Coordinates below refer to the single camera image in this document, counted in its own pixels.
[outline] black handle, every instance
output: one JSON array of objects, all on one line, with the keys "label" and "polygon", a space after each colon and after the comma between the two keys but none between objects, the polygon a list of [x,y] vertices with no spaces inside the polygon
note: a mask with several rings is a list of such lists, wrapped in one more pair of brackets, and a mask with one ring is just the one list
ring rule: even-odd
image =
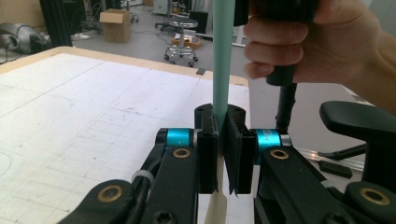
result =
[{"label": "black handle", "polygon": [[[274,21],[303,21],[314,19],[318,0],[267,0],[267,17]],[[286,86],[293,82],[294,65],[276,66],[266,81],[273,86]]]}]

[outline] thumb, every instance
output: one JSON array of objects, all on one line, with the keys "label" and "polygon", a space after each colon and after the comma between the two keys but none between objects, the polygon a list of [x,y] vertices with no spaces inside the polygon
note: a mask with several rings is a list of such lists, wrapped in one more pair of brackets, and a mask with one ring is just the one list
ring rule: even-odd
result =
[{"label": "thumb", "polygon": [[318,0],[316,24],[337,24],[357,19],[367,7],[361,0]]}]

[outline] blue ring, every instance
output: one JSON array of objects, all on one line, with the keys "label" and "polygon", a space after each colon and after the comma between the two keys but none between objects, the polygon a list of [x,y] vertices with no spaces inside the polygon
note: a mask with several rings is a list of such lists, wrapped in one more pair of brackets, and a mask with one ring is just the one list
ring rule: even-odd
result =
[{"label": "blue ring", "polygon": [[168,147],[188,147],[190,145],[190,129],[168,129],[166,145]]},{"label": "blue ring", "polygon": [[262,153],[268,147],[281,147],[279,133],[274,129],[257,129],[257,141],[259,147],[259,156],[256,165],[262,164]]}]

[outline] hand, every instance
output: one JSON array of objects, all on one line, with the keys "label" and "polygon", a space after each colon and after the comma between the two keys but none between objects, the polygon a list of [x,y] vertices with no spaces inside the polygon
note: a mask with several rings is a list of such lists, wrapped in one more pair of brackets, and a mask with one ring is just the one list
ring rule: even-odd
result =
[{"label": "hand", "polygon": [[347,84],[363,73],[375,54],[382,30],[361,0],[318,0],[314,21],[265,19],[262,0],[250,0],[244,28],[245,66],[252,77],[266,77],[275,65],[295,64],[294,82]]}]

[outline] gray floor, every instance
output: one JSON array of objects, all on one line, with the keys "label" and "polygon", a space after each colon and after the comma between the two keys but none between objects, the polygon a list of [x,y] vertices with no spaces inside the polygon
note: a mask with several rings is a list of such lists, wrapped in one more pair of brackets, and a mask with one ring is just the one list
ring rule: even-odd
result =
[{"label": "gray floor", "polygon": [[[163,59],[167,44],[172,34],[162,33],[155,28],[155,23],[163,22],[163,16],[151,13],[152,7],[132,7],[131,11],[139,17],[139,22],[132,24],[132,37],[128,43],[105,42],[102,35],[89,40],[74,41],[74,46],[82,49],[92,49],[102,52],[131,56],[155,62],[166,63]],[[204,68],[213,71],[213,43],[205,40],[196,50],[199,62],[195,68]],[[231,74],[247,76],[243,72],[247,63],[244,49],[233,47]],[[187,66],[187,61],[177,61],[178,65]],[[249,81],[250,87],[250,127],[274,128],[277,111],[279,90],[269,86],[264,79]],[[353,147],[361,142],[345,136],[329,132],[322,124],[318,109],[323,102],[330,100],[354,101],[345,89],[336,84],[299,84],[296,93],[296,105],[293,109],[290,124],[290,136],[296,147],[316,151],[335,151],[346,147]]]}]

